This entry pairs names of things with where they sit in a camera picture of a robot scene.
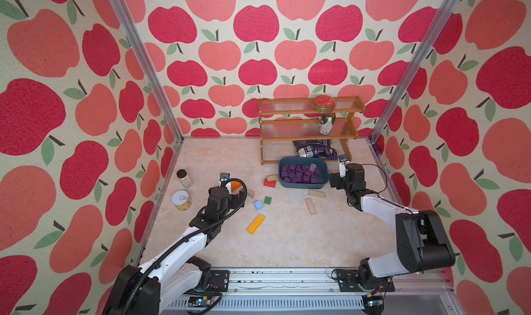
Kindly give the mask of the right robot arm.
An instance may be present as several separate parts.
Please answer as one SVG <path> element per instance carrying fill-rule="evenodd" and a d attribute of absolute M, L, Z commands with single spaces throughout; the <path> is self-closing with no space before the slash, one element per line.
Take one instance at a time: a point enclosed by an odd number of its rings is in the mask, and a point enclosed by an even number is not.
<path fill-rule="evenodd" d="M 356 270 L 335 269 L 331 277 L 342 291 L 372 293 L 391 284 L 395 276 L 451 267 L 456 255 L 438 214 L 402 206 L 366 187 L 362 164 L 340 161 L 340 172 L 330 174 L 330 186 L 343 190 L 347 204 L 373 215 L 395 229 L 396 250 L 365 258 Z"/>

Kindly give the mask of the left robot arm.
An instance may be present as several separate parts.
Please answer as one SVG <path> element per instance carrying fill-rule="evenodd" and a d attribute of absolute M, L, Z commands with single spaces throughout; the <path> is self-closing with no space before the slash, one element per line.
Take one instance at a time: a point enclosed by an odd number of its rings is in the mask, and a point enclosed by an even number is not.
<path fill-rule="evenodd" d="M 223 299 L 219 290 L 209 291 L 212 267 L 198 258 L 221 232 L 223 223 L 244 207 L 248 188 L 228 173 L 208 190 L 207 204 L 174 244 L 150 261 L 119 273 L 103 308 L 103 314 L 161 314 L 182 295 L 211 298 L 200 311 L 206 314 Z"/>

